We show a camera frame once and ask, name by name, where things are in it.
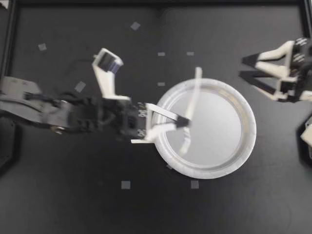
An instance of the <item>black table surface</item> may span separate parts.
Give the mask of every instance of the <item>black table surface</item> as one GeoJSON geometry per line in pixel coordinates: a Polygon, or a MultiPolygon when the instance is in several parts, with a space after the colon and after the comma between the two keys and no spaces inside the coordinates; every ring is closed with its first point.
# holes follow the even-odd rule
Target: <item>black table surface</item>
{"type": "MultiPolygon", "coordinates": [[[[7,14],[0,10],[1,32],[7,14]]],[[[19,158],[0,177],[0,233],[311,233],[312,168],[297,142],[311,104],[271,101],[238,77],[242,56],[302,35],[292,5],[22,8],[10,75],[52,95],[83,81],[77,95],[99,96],[91,62],[106,47],[124,61],[117,93],[157,103],[201,66],[246,98],[257,139],[240,169],[190,189],[192,179],[168,169],[154,145],[116,141],[110,129],[60,136],[22,126],[19,158]]]]}

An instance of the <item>paper plate rim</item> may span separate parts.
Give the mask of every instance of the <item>paper plate rim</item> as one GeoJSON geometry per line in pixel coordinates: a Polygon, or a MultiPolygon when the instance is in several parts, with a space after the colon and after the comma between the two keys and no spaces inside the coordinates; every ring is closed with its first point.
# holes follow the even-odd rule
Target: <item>paper plate rim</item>
{"type": "MultiPolygon", "coordinates": [[[[194,85],[194,79],[190,79],[184,82],[181,82],[174,87],[172,87],[170,90],[168,90],[162,98],[158,102],[158,106],[162,108],[166,108],[168,105],[168,101],[172,98],[173,93],[176,93],[179,89],[185,89],[187,87],[190,87],[194,85]]],[[[203,170],[201,168],[192,167],[190,165],[184,164],[181,161],[177,160],[177,158],[169,153],[171,146],[165,146],[164,143],[167,141],[167,137],[165,133],[160,134],[157,139],[155,140],[155,146],[158,150],[160,156],[170,165],[173,169],[180,172],[183,175],[193,177],[193,178],[199,178],[199,179],[213,179],[222,177],[225,175],[228,175],[234,171],[236,171],[238,168],[240,168],[246,160],[249,158],[250,154],[253,151],[255,140],[256,140],[256,122],[254,113],[249,105],[249,103],[245,100],[245,98],[233,87],[230,85],[221,82],[219,80],[210,79],[210,78],[203,78],[201,81],[201,85],[211,85],[216,86],[220,88],[221,90],[228,91],[231,95],[235,96],[235,98],[239,101],[240,105],[244,108],[247,114],[248,123],[249,123],[249,132],[245,133],[248,135],[248,144],[246,144],[243,153],[241,156],[238,157],[238,159],[230,164],[226,168],[222,168],[221,170],[203,170]]],[[[164,117],[157,115],[154,115],[153,122],[154,123],[163,123],[165,120],[164,117]]]]}

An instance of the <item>black frame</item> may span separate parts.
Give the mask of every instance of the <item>black frame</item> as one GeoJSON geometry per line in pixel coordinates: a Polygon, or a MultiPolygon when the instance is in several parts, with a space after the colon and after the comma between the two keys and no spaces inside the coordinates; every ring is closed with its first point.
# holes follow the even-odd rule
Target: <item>black frame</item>
{"type": "Polygon", "coordinates": [[[132,4],[169,4],[173,5],[194,5],[194,4],[291,4],[298,5],[300,9],[301,21],[304,37],[312,37],[312,1],[311,0],[9,0],[9,16],[6,27],[4,41],[4,52],[0,67],[0,79],[8,76],[10,69],[10,59],[14,44],[16,31],[16,21],[19,7],[25,5],[49,5],[49,4],[107,4],[107,5],[132,5],[132,4]]]}

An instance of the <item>white paper plate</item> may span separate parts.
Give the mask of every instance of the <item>white paper plate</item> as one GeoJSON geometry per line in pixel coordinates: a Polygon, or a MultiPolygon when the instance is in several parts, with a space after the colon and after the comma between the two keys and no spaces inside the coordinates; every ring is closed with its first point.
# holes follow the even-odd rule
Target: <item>white paper plate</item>
{"type": "MultiPolygon", "coordinates": [[[[187,80],[171,88],[158,106],[184,115],[194,87],[187,80]]],[[[191,146],[181,157],[183,130],[162,133],[155,146],[162,158],[178,172],[193,178],[212,179],[225,176],[244,164],[251,154],[256,123],[244,97],[231,86],[203,78],[191,131],[191,146]]],[[[170,121],[155,114],[154,123],[170,121]]]]}

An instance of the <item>plate center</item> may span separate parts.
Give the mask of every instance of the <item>plate center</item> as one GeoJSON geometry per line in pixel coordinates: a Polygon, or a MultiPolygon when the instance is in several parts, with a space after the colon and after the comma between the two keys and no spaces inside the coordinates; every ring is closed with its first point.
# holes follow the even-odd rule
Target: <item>plate center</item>
{"type": "MultiPolygon", "coordinates": [[[[170,111],[184,115],[192,91],[186,92],[170,111]]],[[[192,126],[191,146],[183,158],[193,164],[216,167],[229,161],[240,145],[241,122],[235,108],[215,92],[200,93],[192,126]]],[[[178,154],[183,142],[183,130],[168,132],[167,140],[178,154]]]]}

